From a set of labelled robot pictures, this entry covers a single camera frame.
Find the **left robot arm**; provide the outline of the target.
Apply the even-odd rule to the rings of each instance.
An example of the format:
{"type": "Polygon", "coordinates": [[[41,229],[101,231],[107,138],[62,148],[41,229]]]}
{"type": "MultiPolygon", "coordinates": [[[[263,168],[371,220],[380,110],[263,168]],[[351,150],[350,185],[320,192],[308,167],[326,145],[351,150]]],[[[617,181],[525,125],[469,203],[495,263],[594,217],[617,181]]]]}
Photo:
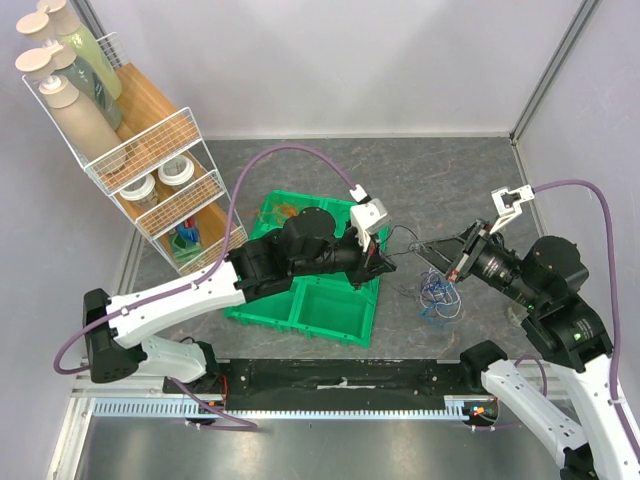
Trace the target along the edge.
{"type": "Polygon", "coordinates": [[[378,234],[352,223],[342,237],[335,230],[328,211],[307,207],[282,227],[231,250],[212,273],[188,275],[129,296],[88,292],[84,324],[91,380],[106,384],[141,373],[211,392],[220,378],[212,346],[166,340],[159,331],[208,311],[284,293],[297,277],[343,273],[359,288],[395,271],[378,234]]]}

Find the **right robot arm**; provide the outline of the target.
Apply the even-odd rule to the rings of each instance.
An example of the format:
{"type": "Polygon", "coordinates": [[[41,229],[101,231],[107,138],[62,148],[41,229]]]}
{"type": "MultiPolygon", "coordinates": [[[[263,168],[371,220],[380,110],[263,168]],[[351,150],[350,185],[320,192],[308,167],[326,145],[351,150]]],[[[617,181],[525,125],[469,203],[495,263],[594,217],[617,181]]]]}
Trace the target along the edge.
{"type": "Polygon", "coordinates": [[[596,311],[579,295],[589,277],[577,246],[561,237],[537,239],[524,257],[508,250],[477,220],[463,232],[418,242],[411,251],[452,283],[474,276],[526,310],[526,337],[564,384],[578,419],[572,421],[522,379],[490,340],[460,356],[458,381],[467,392],[498,398],[554,457],[563,479],[636,479],[639,430],[619,417],[611,379],[613,342],[596,311]]]}

